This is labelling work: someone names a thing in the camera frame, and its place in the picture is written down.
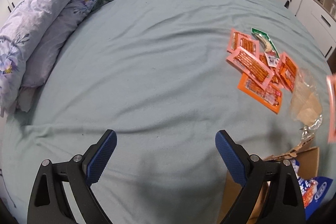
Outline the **brown cardboard box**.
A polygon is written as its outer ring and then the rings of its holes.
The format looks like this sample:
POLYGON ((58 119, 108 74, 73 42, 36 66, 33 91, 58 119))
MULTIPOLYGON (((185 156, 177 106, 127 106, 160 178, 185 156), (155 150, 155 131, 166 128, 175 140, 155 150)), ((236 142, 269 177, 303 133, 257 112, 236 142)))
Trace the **brown cardboard box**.
MULTIPOLYGON (((306 180, 318 176, 319 167, 319 148, 313 147, 314 138, 311 137, 306 141, 301 141, 297 146, 291 148, 289 151, 282 153, 280 155, 270 155, 265 157, 265 160, 284 160, 284 159, 296 159, 299 162, 299 168, 297 174, 306 180)), ((269 182, 265 182, 262 185, 259 197, 257 199, 256 205, 253 208, 251 216, 248 223, 255 223, 257 217, 261 213, 263 203, 266 199, 266 194, 268 193, 269 182)), ((227 215, 229 209, 234 204, 234 201, 238 197, 242 187, 235 183, 231 174, 227 172, 226 182, 224 186, 222 204, 219 210, 219 216, 217 223, 221 223, 223 218, 227 215)))

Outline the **pink spicy stick packet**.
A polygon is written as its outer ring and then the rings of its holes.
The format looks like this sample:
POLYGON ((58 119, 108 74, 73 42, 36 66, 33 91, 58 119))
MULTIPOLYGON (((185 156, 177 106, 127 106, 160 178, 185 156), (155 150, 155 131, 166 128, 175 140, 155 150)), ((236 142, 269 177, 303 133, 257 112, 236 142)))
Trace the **pink spicy stick packet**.
POLYGON ((336 94, 335 94, 335 83, 336 75, 327 76, 326 78, 327 90, 329 94, 330 102, 330 126, 329 126, 329 136, 328 142, 335 143, 336 139, 336 94))
POLYGON ((245 48, 237 47, 226 60, 254 80, 262 90, 266 90, 274 76, 274 72, 267 65, 245 48))
POLYGON ((283 52, 280 55, 280 60, 276 67, 276 75, 281 80, 284 88, 291 93, 294 91, 295 77, 297 71, 297 64, 286 52, 283 52))
POLYGON ((227 46, 227 52, 233 53, 237 47, 242 47, 252 55, 259 57, 260 44, 257 40, 252 39, 248 34, 242 33, 234 28, 231 29, 231 34, 227 46))

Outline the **green white snack packet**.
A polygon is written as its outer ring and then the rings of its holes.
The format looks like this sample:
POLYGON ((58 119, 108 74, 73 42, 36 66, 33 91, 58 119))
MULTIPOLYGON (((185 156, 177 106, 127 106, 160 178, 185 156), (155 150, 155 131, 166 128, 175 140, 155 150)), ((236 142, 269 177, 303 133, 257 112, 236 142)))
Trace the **green white snack packet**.
POLYGON ((276 47, 274 46, 272 40, 270 39, 270 37, 267 33, 263 32, 263 31, 260 31, 256 28, 251 28, 251 33, 254 37, 259 39, 260 42, 262 42, 262 44, 264 45, 264 51, 266 53, 269 53, 269 54, 279 58, 280 55, 279 55, 276 47))

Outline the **clear plastic wrapper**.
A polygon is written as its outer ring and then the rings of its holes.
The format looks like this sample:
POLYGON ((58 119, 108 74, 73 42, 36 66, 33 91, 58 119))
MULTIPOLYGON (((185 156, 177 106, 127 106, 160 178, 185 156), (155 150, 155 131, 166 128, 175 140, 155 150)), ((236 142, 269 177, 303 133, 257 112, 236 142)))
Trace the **clear plastic wrapper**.
POLYGON ((314 137, 322 125, 322 105, 317 85, 308 69, 300 68, 296 74, 289 112, 292 120, 302 123, 299 130, 301 140, 314 137))

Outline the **small white snack packet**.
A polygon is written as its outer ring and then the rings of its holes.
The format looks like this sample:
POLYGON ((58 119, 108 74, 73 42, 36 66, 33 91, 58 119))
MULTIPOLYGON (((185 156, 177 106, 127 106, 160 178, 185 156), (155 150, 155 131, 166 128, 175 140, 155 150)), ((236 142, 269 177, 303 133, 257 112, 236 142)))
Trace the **small white snack packet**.
POLYGON ((264 55, 266 57, 266 61, 269 67, 276 68, 278 65, 278 62, 280 61, 280 56, 273 51, 270 52, 264 52, 264 55))

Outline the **lavender floral folded duvet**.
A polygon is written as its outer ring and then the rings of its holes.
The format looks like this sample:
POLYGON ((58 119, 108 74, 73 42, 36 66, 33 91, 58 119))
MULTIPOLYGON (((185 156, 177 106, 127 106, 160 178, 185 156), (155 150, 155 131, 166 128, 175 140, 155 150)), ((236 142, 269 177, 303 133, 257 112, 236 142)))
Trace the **lavender floral folded duvet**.
POLYGON ((21 0, 1 28, 1 113, 46 83, 61 47, 97 0, 21 0))

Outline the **light blue bed sheet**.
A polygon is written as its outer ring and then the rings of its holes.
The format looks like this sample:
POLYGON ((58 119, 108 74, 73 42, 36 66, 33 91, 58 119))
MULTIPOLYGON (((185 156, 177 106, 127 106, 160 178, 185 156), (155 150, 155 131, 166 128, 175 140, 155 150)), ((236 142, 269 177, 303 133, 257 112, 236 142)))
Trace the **light blue bed sheet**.
POLYGON ((118 142, 93 192, 114 223, 215 223, 226 167, 215 134, 249 153, 281 154, 301 124, 283 92, 278 114, 240 91, 227 61, 232 29, 266 32, 315 79, 323 107, 319 175, 335 178, 327 141, 330 69, 317 43, 274 0, 115 0, 90 14, 65 43, 29 112, 7 119, 2 173, 9 207, 25 223, 41 162, 68 161, 108 129, 118 142))

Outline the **blue white snack bag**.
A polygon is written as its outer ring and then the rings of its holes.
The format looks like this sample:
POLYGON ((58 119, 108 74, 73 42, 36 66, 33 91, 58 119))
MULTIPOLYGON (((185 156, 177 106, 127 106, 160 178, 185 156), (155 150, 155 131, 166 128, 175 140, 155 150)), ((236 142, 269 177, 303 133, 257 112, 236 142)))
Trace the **blue white snack bag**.
POLYGON ((330 189, 333 179, 323 176, 317 176, 306 180, 298 175, 299 162, 296 159, 290 159, 297 181, 302 194, 303 205, 305 208, 306 220, 318 209, 320 203, 330 189))

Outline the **orange sausage snack packet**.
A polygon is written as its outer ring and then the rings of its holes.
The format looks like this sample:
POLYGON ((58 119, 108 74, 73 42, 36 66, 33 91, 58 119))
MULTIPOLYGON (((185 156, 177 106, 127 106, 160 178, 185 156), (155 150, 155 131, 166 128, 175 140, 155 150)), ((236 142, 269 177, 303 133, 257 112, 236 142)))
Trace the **orange sausage snack packet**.
POLYGON ((263 90, 254 82, 254 80, 243 73, 238 84, 238 89, 248 94, 274 113, 279 113, 282 105, 282 91, 274 86, 274 84, 270 83, 266 89, 263 90))

